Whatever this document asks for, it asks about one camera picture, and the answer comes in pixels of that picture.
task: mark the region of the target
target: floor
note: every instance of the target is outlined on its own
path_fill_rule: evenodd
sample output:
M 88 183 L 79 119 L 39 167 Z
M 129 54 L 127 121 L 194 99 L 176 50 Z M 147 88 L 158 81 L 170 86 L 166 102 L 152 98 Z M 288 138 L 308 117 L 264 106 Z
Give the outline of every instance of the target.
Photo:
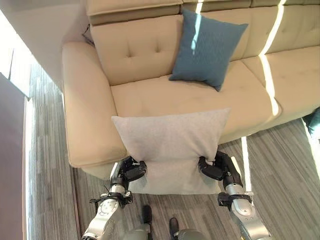
M 89 199 L 103 193 L 106 182 L 80 169 L 70 171 L 61 94 L 39 66 L 32 66 L 31 76 L 35 112 L 29 164 L 28 239 L 75 240 L 79 237 L 77 223 L 82 234 L 95 215 Z M 246 140 L 254 204 L 274 238 L 318 240 L 320 179 L 301 119 L 258 132 Z M 243 154 L 241 139 L 222 144 L 219 149 L 237 159 L 244 178 L 246 151 Z M 182 228 L 195 228 L 208 239 L 240 239 L 228 210 L 218 207 L 216 195 L 135 194 L 134 204 L 125 208 L 129 228 L 139 225 L 144 204 L 152 207 L 155 240 L 169 239 L 171 217 L 177 217 Z
M 77 240 L 62 96 L 35 60 L 31 64 L 28 104 L 32 133 L 27 156 L 27 239 Z

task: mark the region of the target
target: back cushion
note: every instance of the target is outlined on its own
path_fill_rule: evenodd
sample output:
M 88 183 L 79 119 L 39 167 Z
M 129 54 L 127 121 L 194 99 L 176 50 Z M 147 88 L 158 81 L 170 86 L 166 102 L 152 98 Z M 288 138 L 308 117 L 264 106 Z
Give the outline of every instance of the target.
M 207 18 L 249 24 L 231 61 L 257 56 L 267 41 L 278 8 L 203 12 Z M 111 86 L 172 73 L 182 35 L 181 15 L 93 26 L 91 33 Z
M 320 45 L 320 5 L 284 7 L 282 21 L 267 53 Z
M 173 15 L 94 26 L 92 37 L 110 85 L 170 74 L 182 21 Z

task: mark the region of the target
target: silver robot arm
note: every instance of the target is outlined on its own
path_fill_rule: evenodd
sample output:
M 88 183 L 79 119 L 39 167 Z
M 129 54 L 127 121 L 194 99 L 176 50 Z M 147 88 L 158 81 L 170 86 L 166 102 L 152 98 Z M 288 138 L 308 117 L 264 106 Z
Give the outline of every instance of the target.
M 245 191 L 239 184 L 232 183 L 226 186 L 229 196 L 243 196 Z M 256 208 L 248 199 L 236 198 L 232 200 L 230 214 L 233 221 L 239 226 L 244 240 L 271 240 L 272 237 L 266 226 L 257 215 Z
M 231 158 L 218 151 L 213 165 L 200 157 L 199 170 L 206 176 L 223 181 L 226 192 L 218 195 L 219 206 L 228 207 L 231 218 L 239 226 L 243 240 L 271 240 L 271 234 L 257 215 L 250 196 L 246 195 L 241 176 L 237 172 Z
M 147 172 L 146 164 L 127 157 L 115 163 L 110 176 L 110 192 L 98 199 L 91 199 L 95 204 L 96 216 L 90 222 L 82 240 L 111 240 L 114 228 L 123 218 L 123 208 L 133 202 L 128 190 L 129 182 L 137 180 Z

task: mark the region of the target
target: beige sofa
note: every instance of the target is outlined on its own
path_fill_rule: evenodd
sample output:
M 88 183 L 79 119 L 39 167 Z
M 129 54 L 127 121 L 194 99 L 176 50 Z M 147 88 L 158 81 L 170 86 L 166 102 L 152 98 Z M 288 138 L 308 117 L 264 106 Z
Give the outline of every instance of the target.
M 95 48 L 83 42 L 63 46 L 73 167 L 106 178 L 112 163 L 127 155 L 111 116 L 231 108 L 220 140 L 225 143 L 320 106 L 319 0 L 287 0 L 285 6 L 278 6 L 280 0 L 197 2 L 88 0 Z M 249 24 L 220 92 L 199 82 L 168 80 L 182 35 L 182 5 L 201 8 L 208 18 Z

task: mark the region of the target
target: blue pillow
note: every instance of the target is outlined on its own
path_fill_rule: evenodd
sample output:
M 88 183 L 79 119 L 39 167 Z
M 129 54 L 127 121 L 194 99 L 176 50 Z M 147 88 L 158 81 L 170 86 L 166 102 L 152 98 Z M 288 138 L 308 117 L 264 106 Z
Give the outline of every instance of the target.
M 183 34 L 170 80 L 202 81 L 220 91 L 228 64 L 248 24 L 182 10 Z

